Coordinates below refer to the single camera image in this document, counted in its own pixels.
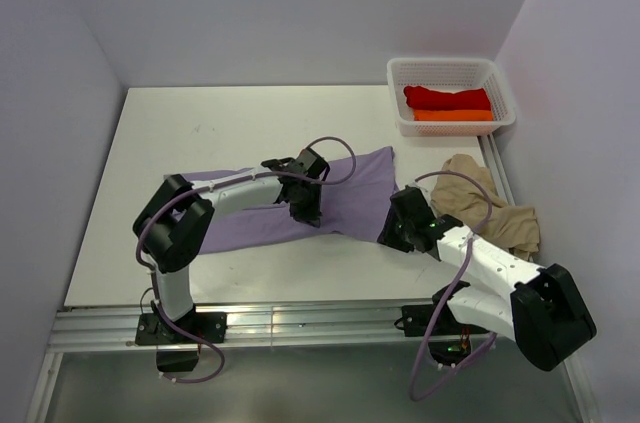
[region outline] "brown towel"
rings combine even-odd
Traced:
[[[469,155],[454,155],[443,170],[464,173],[476,180],[491,197],[493,214],[480,232],[480,236],[504,249],[513,249],[514,255],[528,259],[538,252],[540,228],[535,210],[531,206],[509,206],[496,194],[496,187],[487,168],[477,165]],[[482,193],[467,180],[453,175],[440,175],[431,192],[431,206],[439,214],[449,214],[465,225],[477,225],[487,213]]]

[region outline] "gray wall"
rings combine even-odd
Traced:
[[[75,0],[128,86],[384,83],[397,55],[494,58],[523,0]]]
[[[0,391],[24,418],[122,89],[70,0],[0,0]]]
[[[526,0],[498,56],[520,109],[498,139],[509,180],[593,312],[582,355],[616,423],[640,414],[639,28],[640,0]]]

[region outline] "laundry basket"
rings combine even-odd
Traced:
[[[512,124],[511,92],[498,67],[483,58],[394,58],[387,64],[387,80],[397,127],[404,136],[480,136]],[[424,86],[456,92],[484,88],[494,121],[414,121],[405,86]]]

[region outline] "purple towel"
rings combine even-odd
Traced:
[[[351,159],[331,161],[330,165],[329,180],[340,178],[351,168]],[[241,171],[207,171],[183,176],[189,181],[213,180]],[[389,198],[396,190],[393,148],[387,146],[357,156],[356,172],[345,183],[322,188],[320,228],[294,221],[286,204],[248,209],[211,223],[200,253],[271,245],[329,233],[375,242],[389,211]]]

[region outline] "white table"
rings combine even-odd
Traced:
[[[138,303],[150,280],[135,262],[131,225],[163,175],[251,167],[324,135],[344,138],[357,154],[393,146],[400,186],[456,153],[483,163],[474,137],[402,137],[386,86],[131,89],[65,305]],[[346,156],[333,143],[318,150]],[[328,235],[201,255],[191,286],[198,303],[411,299],[430,297],[453,275],[427,255]]]

